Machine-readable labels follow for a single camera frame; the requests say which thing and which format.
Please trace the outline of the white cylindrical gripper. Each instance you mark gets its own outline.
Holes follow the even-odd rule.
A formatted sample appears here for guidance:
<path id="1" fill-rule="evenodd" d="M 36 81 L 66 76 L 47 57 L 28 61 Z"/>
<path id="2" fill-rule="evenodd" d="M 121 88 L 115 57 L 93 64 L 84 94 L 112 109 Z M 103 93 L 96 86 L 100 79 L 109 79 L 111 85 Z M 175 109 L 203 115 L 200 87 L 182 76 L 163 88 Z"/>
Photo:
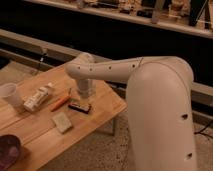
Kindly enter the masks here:
<path id="1" fill-rule="evenodd" d="M 77 81 L 77 92 L 81 98 L 89 98 L 95 93 L 95 86 L 91 79 Z"/>

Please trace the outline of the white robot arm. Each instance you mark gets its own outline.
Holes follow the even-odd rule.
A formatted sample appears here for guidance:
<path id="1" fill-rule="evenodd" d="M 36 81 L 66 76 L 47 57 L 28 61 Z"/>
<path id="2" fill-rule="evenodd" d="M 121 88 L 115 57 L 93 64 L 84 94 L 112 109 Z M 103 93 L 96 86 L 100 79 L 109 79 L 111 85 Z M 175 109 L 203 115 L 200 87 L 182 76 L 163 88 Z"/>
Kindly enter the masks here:
<path id="1" fill-rule="evenodd" d="M 125 83 L 128 121 L 137 171 L 197 171 L 190 65 L 175 56 L 97 63 L 88 53 L 66 64 L 81 97 L 92 80 Z"/>

